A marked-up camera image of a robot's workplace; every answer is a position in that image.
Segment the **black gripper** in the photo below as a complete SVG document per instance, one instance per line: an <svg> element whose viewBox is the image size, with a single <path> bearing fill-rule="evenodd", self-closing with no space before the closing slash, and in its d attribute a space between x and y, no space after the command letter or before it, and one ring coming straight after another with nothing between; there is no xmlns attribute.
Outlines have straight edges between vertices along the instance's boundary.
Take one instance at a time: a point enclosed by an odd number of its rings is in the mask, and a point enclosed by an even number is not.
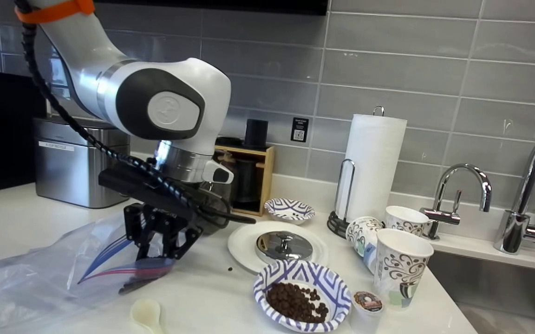
<svg viewBox="0 0 535 334"><path fill-rule="evenodd" d="M165 256L171 259L180 259L200 237L200 231L210 235L217 228L224 228L228 224L226 213L230 211L230 205L219 194L210 192L200 183L178 183L178 194L174 194L161 189L143 172L128 166L109 166L102 170L98 174L98 183L135 198L137 211L146 209L148 213L165 213L169 218L182 218L189 226L167 237ZM145 259L158 228L145 224L137 211L124 209L124 231L130 239L135 239L135 259Z"/></svg>

